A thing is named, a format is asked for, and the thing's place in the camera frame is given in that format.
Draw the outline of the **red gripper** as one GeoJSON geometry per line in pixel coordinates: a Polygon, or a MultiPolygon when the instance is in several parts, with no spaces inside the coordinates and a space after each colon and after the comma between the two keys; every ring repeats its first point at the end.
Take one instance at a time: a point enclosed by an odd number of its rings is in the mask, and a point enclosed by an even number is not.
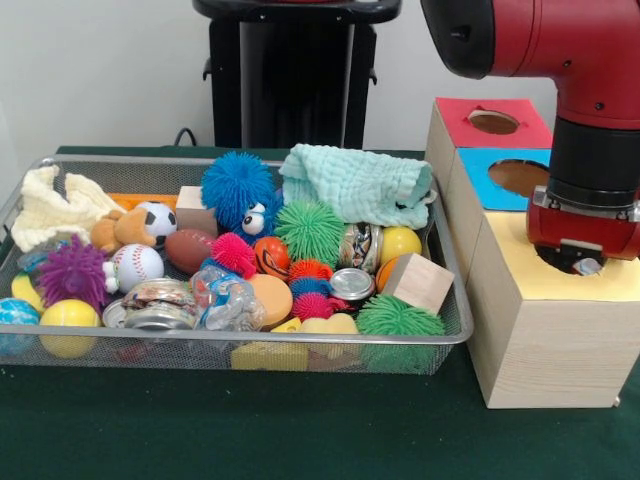
{"type": "Polygon", "coordinates": [[[537,186],[529,199],[526,221],[528,239],[538,247],[629,261],[639,256],[638,201],[621,210],[584,209],[537,186]]]}

